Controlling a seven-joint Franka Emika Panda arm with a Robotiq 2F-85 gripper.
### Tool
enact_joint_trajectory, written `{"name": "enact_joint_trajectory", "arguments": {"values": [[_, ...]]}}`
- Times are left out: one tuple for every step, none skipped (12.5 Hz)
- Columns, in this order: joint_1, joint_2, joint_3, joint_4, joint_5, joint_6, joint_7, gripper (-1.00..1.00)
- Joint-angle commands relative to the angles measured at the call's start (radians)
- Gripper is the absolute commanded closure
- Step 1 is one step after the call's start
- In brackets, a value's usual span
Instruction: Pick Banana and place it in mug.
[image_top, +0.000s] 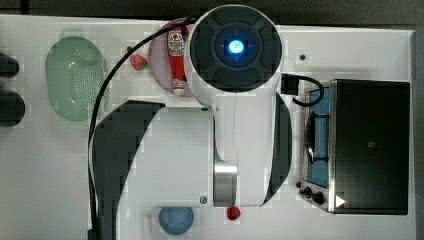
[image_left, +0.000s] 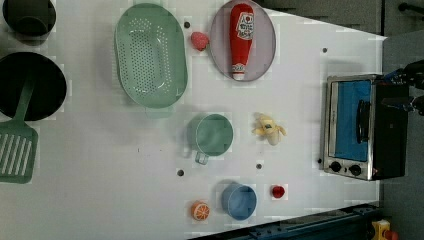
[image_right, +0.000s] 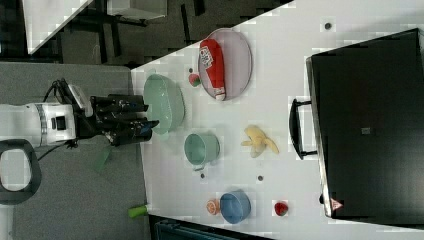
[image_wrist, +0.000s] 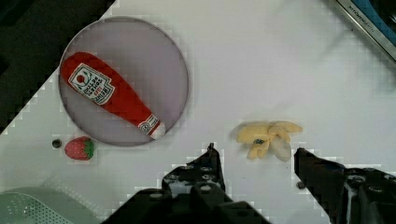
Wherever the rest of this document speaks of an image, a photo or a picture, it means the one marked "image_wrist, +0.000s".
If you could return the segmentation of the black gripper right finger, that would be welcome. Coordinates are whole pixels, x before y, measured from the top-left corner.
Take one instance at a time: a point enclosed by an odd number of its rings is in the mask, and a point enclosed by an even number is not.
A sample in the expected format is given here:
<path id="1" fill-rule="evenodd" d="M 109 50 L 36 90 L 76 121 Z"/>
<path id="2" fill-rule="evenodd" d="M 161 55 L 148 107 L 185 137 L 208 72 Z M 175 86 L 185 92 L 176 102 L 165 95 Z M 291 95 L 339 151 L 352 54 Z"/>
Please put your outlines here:
<path id="1" fill-rule="evenodd" d="M 396 224 L 396 179 L 375 168 L 347 168 L 300 147 L 294 173 L 331 224 Z"/>

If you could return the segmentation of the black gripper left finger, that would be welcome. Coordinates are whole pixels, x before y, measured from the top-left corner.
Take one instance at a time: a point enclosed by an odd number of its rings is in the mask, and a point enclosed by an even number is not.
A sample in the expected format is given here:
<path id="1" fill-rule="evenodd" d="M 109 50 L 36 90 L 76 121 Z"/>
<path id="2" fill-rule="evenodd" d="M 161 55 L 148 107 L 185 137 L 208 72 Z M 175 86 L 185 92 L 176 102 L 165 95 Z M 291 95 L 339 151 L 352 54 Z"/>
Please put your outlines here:
<path id="1" fill-rule="evenodd" d="M 225 190 L 219 152 L 210 144 L 197 159 L 165 175 L 158 189 L 142 189 L 102 224 L 268 224 L 250 204 Z"/>

